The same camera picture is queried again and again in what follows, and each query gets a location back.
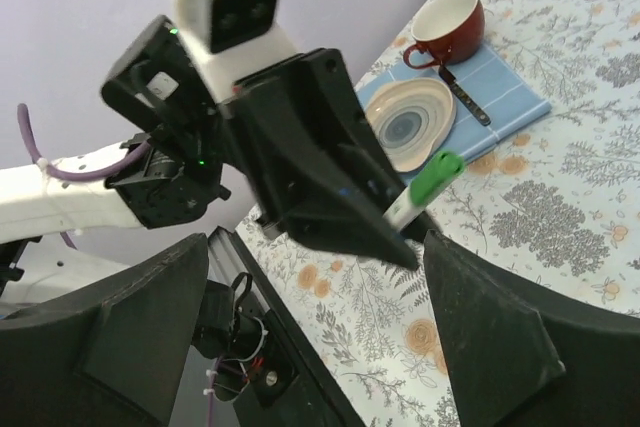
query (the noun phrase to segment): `blue napkin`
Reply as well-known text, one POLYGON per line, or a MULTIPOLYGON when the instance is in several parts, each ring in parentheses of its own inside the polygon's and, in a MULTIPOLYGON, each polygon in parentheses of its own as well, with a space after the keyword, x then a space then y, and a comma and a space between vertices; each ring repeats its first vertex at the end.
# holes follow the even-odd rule
MULTIPOLYGON (((486 127, 480 125, 454 96, 456 119, 449 136, 438 150, 455 152, 467 162, 482 157, 493 150, 502 139, 526 127, 551 110, 551 104, 535 94, 486 43, 471 59, 447 68, 456 76, 458 85, 491 118, 490 125, 486 127)), ((391 69, 364 85, 357 92, 358 99, 366 110, 373 94, 384 84, 418 77, 432 77, 440 80, 435 69, 414 70, 400 60, 391 69)))

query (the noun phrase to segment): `knife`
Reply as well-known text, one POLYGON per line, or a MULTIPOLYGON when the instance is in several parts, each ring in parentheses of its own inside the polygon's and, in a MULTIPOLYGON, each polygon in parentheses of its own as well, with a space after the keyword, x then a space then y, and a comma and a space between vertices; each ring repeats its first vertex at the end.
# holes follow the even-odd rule
POLYGON ((462 105, 467 108, 471 115, 473 115, 481 125, 487 126, 491 123, 491 119, 487 113, 482 110, 482 108, 476 104, 471 97, 469 97, 469 94, 467 94, 464 89, 456 83, 456 77, 449 71, 449 69, 444 65, 440 65, 438 68, 438 75, 449 86, 453 95, 460 99, 462 105))

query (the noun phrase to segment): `tablecloth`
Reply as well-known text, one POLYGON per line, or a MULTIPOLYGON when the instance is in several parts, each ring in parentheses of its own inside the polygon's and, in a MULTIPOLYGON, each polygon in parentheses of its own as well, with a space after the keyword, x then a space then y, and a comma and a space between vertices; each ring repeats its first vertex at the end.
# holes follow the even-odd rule
MULTIPOLYGON (((487 39, 553 110, 429 211, 503 268, 640 316, 640 0, 482 1, 487 39)), ((410 25, 360 85, 398 61, 410 25)), ((257 216, 242 238, 365 424, 458 425, 424 274, 270 243, 257 216)))

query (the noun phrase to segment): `red mug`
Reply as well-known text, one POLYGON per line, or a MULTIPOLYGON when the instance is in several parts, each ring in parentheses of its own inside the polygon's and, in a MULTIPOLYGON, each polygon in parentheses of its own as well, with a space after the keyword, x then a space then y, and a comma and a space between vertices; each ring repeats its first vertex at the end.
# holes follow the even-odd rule
POLYGON ((416 14, 411 26, 415 43, 404 51, 404 63, 412 69, 463 62, 475 54, 484 37, 484 8, 480 0, 433 0, 416 14), (413 52, 433 60, 411 63, 413 52))

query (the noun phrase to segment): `white and green marker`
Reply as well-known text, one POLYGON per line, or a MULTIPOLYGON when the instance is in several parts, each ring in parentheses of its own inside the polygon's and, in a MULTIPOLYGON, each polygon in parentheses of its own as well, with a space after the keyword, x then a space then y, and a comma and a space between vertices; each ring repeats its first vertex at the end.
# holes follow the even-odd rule
POLYGON ((464 166, 459 155, 438 152, 391 204, 384 218, 401 231, 464 171, 464 166))

